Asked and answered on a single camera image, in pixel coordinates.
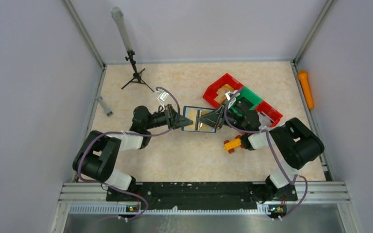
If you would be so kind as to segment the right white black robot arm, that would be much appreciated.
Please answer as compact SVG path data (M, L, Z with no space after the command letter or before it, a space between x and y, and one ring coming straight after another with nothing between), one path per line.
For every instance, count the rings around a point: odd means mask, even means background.
M217 109L202 114L197 121L216 130L226 125L240 132L226 140L224 148L258 150L268 147L278 168L270 174L256 200L278 200L299 178L300 170L324 152L323 142L298 118L293 117L280 126L269 129L261 121L266 116L247 99L240 98L232 106L221 104Z

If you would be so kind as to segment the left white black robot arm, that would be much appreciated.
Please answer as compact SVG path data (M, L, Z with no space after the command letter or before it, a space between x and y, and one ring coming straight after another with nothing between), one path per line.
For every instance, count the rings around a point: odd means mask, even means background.
M146 106L138 106L133 111L132 125L128 131L110 134L91 131L77 153L72 168L98 182L118 188L118 195L122 199L132 200L136 196L136 180L115 167L118 154L145 148L152 137L150 129L167 126L175 130L192 124L192 120L175 111L171 104L154 113Z

